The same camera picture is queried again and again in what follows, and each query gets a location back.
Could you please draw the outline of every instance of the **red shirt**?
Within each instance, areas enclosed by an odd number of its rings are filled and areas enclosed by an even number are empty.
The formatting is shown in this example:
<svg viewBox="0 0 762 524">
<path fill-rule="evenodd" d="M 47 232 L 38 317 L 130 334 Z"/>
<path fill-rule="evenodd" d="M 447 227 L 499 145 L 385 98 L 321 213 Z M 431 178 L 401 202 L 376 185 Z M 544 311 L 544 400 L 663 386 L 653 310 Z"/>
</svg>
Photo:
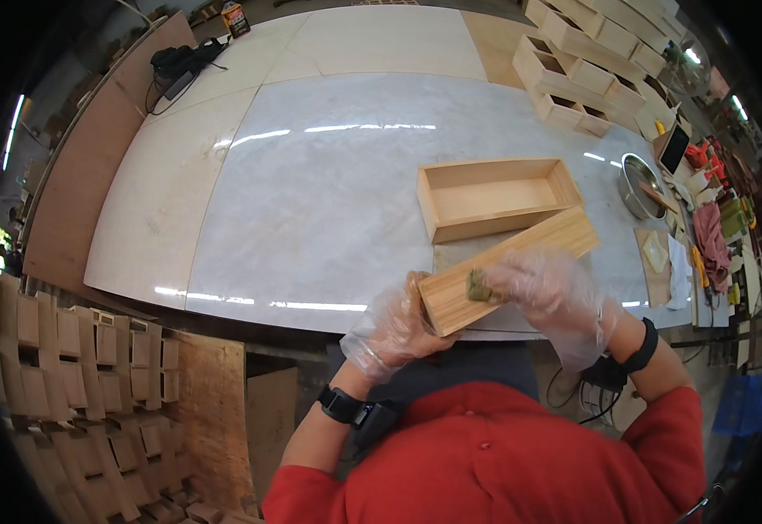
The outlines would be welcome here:
<svg viewBox="0 0 762 524">
<path fill-rule="evenodd" d="M 345 482 L 280 468 L 264 499 L 282 522 L 671 522 L 706 487 L 698 393 L 653 402 L 620 440 L 497 383 L 432 393 Z"/>
</svg>

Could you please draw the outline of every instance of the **stainless steel bowl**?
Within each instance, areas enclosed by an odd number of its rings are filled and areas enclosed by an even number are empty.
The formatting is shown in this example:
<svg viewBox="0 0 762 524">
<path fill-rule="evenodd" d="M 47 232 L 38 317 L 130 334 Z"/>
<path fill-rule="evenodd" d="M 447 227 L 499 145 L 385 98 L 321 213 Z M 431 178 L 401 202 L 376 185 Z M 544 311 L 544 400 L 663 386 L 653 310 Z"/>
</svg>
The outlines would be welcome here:
<svg viewBox="0 0 762 524">
<path fill-rule="evenodd" d="M 621 163 L 617 189 L 628 211 L 640 220 L 663 221 L 666 219 L 666 208 L 640 189 L 639 183 L 643 181 L 651 185 L 658 193 L 666 194 L 663 183 L 657 175 L 634 153 L 627 152 L 622 155 Z"/>
</svg>

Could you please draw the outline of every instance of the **gloved hand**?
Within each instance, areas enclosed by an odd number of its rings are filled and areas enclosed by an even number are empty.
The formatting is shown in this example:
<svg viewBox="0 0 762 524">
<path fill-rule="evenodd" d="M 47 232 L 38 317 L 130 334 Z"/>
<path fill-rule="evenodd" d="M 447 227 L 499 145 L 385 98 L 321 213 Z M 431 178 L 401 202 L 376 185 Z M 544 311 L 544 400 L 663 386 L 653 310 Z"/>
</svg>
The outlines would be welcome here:
<svg viewBox="0 0 762 524">
<path fill-rule="evenodd" d="M 422 314 L 417 282 L 428 272 L 407 273 L 404 286 L 373 299 L 340 341 L 346 358 L 366 375 L 386 382 L 402 365 L 450 348 L 460 337 L 438 337 Z"/>
<path fill-rule="evenodd" d="M 605 351 L 622 304 L 603 292 L 567 252 L 535 247 L 484 267 L 483 283 L 515 302 L 552 342 L 565 371 L 593 365 Z"/>
</svg>

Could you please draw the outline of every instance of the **white cloth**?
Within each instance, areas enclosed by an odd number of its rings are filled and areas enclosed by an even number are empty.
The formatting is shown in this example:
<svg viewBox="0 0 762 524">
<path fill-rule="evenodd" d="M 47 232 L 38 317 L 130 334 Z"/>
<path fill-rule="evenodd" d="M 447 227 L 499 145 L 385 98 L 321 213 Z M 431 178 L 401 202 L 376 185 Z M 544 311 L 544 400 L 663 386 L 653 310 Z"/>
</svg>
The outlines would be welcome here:
<svg viewBox="0 0 762 524">
<path fill-rule="evenodd" d="M 690 279 L 693 268 L 687 262 L 687 249 L 679 241 L 669 235 L 669 261 L 672 264 L 672 277 L 669 278 L 669 293 L 672 299 L 666 304 L 669 309 L 687 307 L 690 297 Z"/>
</svg>

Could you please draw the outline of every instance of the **black backpack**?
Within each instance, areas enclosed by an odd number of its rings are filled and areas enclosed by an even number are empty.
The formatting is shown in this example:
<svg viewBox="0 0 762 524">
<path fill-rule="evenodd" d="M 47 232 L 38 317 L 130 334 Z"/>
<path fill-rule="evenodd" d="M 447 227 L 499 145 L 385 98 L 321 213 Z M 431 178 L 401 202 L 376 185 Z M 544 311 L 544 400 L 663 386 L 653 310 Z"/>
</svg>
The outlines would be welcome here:
<svg viewBox="0 0 762 524">
<path fill-rule="evenodd" d="M 226 47 L 226 44 L 219 44 L 217 38 L 210 37 L 205 38 L 196 49 L 188 45 L 160 49 L 151 57 L 154 76 L 155 78 L 175 80 L 186 74 L 187 71 L 194 75 L 212 63 Z"/>
</svg>

